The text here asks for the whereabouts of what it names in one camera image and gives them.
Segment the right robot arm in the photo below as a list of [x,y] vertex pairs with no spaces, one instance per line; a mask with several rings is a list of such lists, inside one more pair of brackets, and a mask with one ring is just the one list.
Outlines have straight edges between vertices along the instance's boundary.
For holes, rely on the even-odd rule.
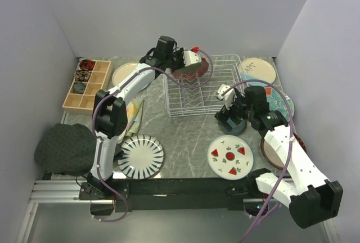
[[311,161],[294,137],[292,119],[285,119],[278,110],[271,110],[266,90],[251,85],[241,94],[235,87],[221,85],[218,99],[224,106],[215,118],[227,131],[233,123],[247,121],[275,151],[283,162],[283,171],[293,184],[263,170],[251,174],[247,192],[252,197],[267,194],[286,206],[300,228],[308,228],[338,215],[343,188],[330,181]]

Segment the pink polka dot plate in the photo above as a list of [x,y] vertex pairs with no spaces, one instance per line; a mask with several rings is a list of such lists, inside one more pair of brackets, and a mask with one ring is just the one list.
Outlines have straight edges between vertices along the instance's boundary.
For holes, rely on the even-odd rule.
[[173,77],[180,80],[192,81],[196,78],[201,78],[207,73],[209,69],[209,62],[203,57],[201,59],[202,59],[201,66],[199,66],[197,69],[193,71],[187,73],[180,73],[179,71],[171,71],[170,73]]

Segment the beige saucer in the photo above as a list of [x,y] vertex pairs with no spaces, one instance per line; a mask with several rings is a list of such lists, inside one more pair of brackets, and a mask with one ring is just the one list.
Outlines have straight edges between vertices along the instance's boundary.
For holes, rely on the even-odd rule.
[[199,67],[201,67],[202,63],[201,63],[202,59],[200,59],[199,61],[196,62],[188,62],[188,65],[184,66],[181,69],[178,69],[179,73],[190,73],[192,71],[197,70]]

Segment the teal saucer brown rim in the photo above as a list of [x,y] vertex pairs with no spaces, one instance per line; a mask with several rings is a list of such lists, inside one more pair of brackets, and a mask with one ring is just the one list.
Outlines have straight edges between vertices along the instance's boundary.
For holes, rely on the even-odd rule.
[[246,130],[247,127],[246,121],[241,121],[239,124],[235,124],[231,119],[228,119],[227,123],[231,126],[230,131],[226,130],[221,123],[218,123],[218,126],[223,133],[228,135],[239,136]]

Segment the watermelon pattern plate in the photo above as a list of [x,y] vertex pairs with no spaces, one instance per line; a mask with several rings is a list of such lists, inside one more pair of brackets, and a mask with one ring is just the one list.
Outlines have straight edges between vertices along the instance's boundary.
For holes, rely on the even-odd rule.
[[206,155],[212,171],[229,181],[245,178],[254,165],[254,155],[249,145],[232,135],[214,139]]

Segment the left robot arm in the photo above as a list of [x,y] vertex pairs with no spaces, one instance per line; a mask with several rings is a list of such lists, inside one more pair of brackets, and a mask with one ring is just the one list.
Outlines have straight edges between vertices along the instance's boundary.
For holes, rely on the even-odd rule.
[[166,69],[184,67],[183,51],[176,49],[175,39],[161,36],[140,59],[139,64],[121,83],[107,91],[96,93],[92,114],[92,133],[96,138],[94,162],[87,183],[99,199],[108,198],[113,191],[113,158],[118,138],[125,134],[128,124],[127,105],[146,85]]

